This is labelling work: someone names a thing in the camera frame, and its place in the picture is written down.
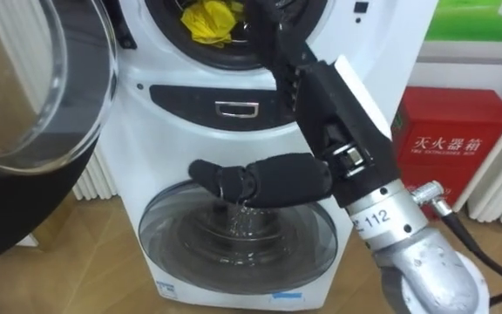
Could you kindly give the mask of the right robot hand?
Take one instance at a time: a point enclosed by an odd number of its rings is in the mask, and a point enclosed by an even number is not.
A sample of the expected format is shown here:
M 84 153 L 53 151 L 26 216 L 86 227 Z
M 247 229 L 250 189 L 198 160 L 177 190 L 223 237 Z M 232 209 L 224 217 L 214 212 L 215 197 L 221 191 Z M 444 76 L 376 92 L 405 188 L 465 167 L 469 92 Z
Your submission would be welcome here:
M 292 110 L 306 153 L 246 166 L 194 160 L 190 178 L 212 195 L 249 208 L 286 208 L 330 196 L 346 208 L 400 177 L 390 127 L 346 58 L 318 59 L 271 1 L 246 1 L 252 50 Z

